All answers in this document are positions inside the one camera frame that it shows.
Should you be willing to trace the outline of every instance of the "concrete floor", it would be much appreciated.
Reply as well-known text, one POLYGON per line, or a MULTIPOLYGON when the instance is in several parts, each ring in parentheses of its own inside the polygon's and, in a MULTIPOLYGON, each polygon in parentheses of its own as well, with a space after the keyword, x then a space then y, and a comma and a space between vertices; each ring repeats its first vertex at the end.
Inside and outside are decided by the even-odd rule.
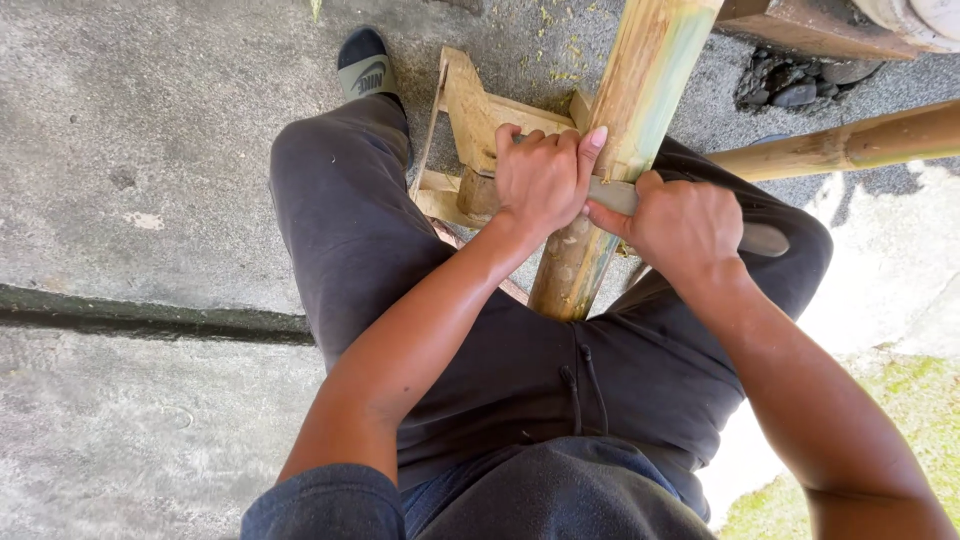
MULTIPOLYGON (((387 37, 422 151, 443 44, 470 52, 488 91, 564 111, 572 88, 595 89, 619 6, 485 0, 473 14, 325 0, 314 24, 305 4, 286 2, 5 2, 0 284, 302 314, 267 157, 286 123, 342 103, 334 62, 350 29, 374 24, 387 37), (566 47, 573 37, 582 56, 566 47)), ((672 136, 706 153, 960 97, 960 56, 929 55, 885 65, 814 115, 738 112, 732 93, 753 48, 711 36, 672 136)), ((435 143, 432 168, 455 168, 451 142, 435 143)), ((834 262, 801 321, 830 352, 887 344, 960 358, 958 176, 960 160, 936 160, 762 185, 833 233, 834 262)), ((635 266, 614 261, 595 310, 635 266)), ((515 279, 529 287, 536 267, 515 279)), ((0 538, 236 534, 323 377, 303 347, 37 329, 0 339, 11 434, 0 443, 0 538)), ((714 525, 780 471, 771 456, 743 407, 704 471, 714 525)))

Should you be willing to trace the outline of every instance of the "foot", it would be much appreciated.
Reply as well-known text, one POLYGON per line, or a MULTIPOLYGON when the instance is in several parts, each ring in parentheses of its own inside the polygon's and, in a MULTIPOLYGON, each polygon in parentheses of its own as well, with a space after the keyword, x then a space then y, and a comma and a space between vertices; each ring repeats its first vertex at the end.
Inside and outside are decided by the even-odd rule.
POLYGON ((361 26, 350 33, 340 47, 337 70, 347 101, 383 94, 403 109, 387 47, 373 28, 361 26))

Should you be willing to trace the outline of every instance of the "black sweatpants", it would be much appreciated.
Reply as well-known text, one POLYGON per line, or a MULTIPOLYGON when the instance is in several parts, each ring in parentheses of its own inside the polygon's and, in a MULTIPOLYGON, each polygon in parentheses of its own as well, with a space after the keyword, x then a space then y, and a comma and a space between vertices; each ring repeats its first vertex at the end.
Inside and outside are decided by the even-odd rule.
MULTIPOLYGON (((455 253, 407 195, 407 162, 406 119, 378 95, 294 122, 274 142, 277 221, 327 370, 381 313, 455 253)), ((740 255, 763 292, 799 317, 827 270, 827 230, 673 139, 663 142, 654 168, 666 181, 727 187, 745 221, 786 234, 790 249, 781 257, 740 255)), ((743 388, 717 340, 656 271, 606 313, 573 323, 542 317, 496 290, 450 365, 400 426, 401 491, 507 445, 570 435, 576 408, 584 434, 599 434, 597 390, 610 436, 640 448, 707 520, 693 472, 716 454, 743 388), (574 375, 576 394, 560 375, 564 367, 574 375)))

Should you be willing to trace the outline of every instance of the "drawstring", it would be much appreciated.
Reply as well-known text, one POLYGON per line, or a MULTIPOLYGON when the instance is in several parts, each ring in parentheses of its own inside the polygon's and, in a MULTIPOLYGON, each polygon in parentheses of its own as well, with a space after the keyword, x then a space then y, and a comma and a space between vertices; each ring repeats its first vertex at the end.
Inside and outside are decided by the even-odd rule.
POLYGON ((600 383, 597 382, 597 374, 593 371, 593 356, 590 355, 590 347, 580 346, 580 352, 584 354, 584 362, 587 364, 587 377, 590 384, 593 385, 593 393, 597 397, 597 406, 600 407, 600 420, 603 422, 603 436, 610 434, 610 425, 607 420, 607 406, 603 403, 603 394, 600 393, 600 383))
MULTIPOLYGON (((590 385, 593 386, 593 393, 597 398, 597 406, 600 408, 600 419, 603 423, 603 436, 610 434, 610 425, 607 419, 607 406, 603 403, 603 394, 600 393, 600 384, 597 382, 597 374, 593 371, 593 357, 590 354, 590 347, 580 346, 580 352, 583 353, 584 363, 587 365, 587 378, 590 379, 590 385)), ((560 377, 570 389, 570 398, 573 400, 573 434, 580 436, 584 432, 583 419, 580 416, 580 392, 577 391, 577 378, 573 376, 570 366, 560 368, 560 377)))
POLYGON ((577 380, 570 372, 570 366, 560 368, 560 377, 570 388, 570 397, 573 399, 573 434, 582 435, 584 426, 580 418, 580 397, 577 395, 577 380))

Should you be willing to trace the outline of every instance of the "grass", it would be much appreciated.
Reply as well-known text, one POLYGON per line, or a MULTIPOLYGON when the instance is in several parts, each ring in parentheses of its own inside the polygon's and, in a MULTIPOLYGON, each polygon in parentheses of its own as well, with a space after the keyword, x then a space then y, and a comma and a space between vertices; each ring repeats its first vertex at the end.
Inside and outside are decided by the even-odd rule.
MULTIPOLYGON (((890 358, 878 375, 860 384, 897 424, 960 529, 960 364, 932 356, 890 358)), ((717 535, 722 540, 810 538, 800 485, 782 475, 740 497, 717 535)))

